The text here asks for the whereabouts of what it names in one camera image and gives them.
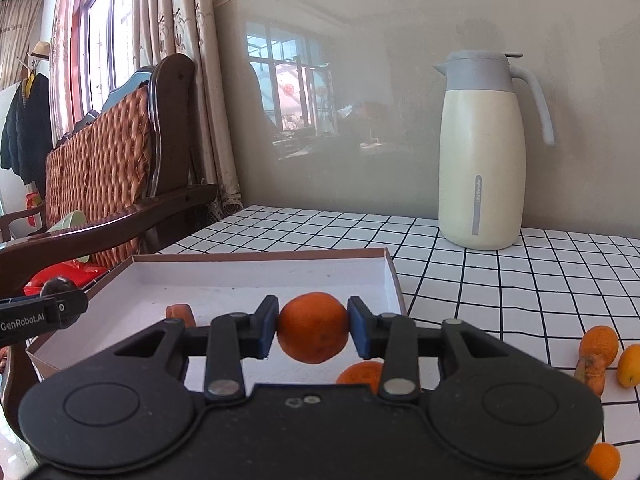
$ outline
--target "red plastic bag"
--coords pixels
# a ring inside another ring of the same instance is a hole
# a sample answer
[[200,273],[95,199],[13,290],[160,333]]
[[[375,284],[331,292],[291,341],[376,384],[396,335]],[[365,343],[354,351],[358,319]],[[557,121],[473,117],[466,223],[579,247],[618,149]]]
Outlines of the red plastic bag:
[[[27,209],[33,209],[34,207],[39,206],[41,203],[42,203],[42,199],[40,198],[40,194],[37,191],[27,193]],[[36,227],[35,216],[27,217],[27,222],[31,227]]]
[[24,287],[24,293],[27,296],[39,294],[44,283],[55,276],[64,276],[74,282],[76,287],[81,288],[105,272],[107,272],[105,267],[90,263],[82,264],[77,260],[55,264],[38,272]]

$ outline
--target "yellow garment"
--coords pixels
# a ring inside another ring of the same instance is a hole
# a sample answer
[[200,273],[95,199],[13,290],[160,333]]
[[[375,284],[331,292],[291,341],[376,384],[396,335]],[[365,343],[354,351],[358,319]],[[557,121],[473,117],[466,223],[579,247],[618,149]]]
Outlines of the yellow garment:
[[29,94],[31,93],[31,86],[33,85],[33,80],[36,79],[35,72],[32,70],[27,78],[27,85],[24,88],[24,95],[28,99]]

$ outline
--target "chair armrest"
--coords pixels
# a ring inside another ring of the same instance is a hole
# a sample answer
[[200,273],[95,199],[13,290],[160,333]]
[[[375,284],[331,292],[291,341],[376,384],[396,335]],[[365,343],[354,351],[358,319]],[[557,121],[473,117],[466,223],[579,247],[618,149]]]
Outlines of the chair armrest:
[[128,242],[165,218],[213,202],[218,186],[177,189],[84,226],[0,244],[0,298],[22,296],[22,288],[46,267]]
[[0,216],[0,240],[5,242],[11,240],[11,233],[9,232],[9,224],[14,220],[19,220],[20,218],[27,218],[29,216],[36,216],[37,214],[42,215],[45,209],[45,201],[43,200],[36,207],[31,209],[25,209],[24,211],[16,211],[14,213],[7,213],[6,215]]
[[23,440],[18,424],[18,407],[27,390],[38,383],[36,370],[26,348],[24,341],[9,346],[0,393],[4,418],[12,431]]

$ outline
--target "window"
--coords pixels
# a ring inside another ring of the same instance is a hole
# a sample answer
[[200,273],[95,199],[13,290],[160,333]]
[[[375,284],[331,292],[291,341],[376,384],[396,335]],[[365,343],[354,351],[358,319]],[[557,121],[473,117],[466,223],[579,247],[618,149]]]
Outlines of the window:
[[79,56],[82,112],[100,111],[109,92],[133,74],[133,0],[81,0]]
[[246,45],[262,108],[280,132],[335,131],[331,73],[318,40],[247,23]]

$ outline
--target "gray handle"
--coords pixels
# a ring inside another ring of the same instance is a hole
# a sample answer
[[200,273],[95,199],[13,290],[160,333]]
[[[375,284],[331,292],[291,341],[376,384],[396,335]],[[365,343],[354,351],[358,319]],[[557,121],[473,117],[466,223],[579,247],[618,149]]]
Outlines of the gray handle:
[[551,123],[551,114],[549,113],[549,108],[546,105],[545,95],[542,93],[542,88],[540,87],[538,79],[531,70],[528,70],[527,68],[523,68],[521,66],[509,65],[509,72],[511,74],[511,77],[522,79],[530,86],[531,92],[533,94],[533,100],[536,102],[536,107],[538,108],[538,113],[540,114],[540,122],[542,123],[542,137],[543,139],[545,139],[545,144],[547,146],[555,146],[556,139],[554,137],[554,126]]

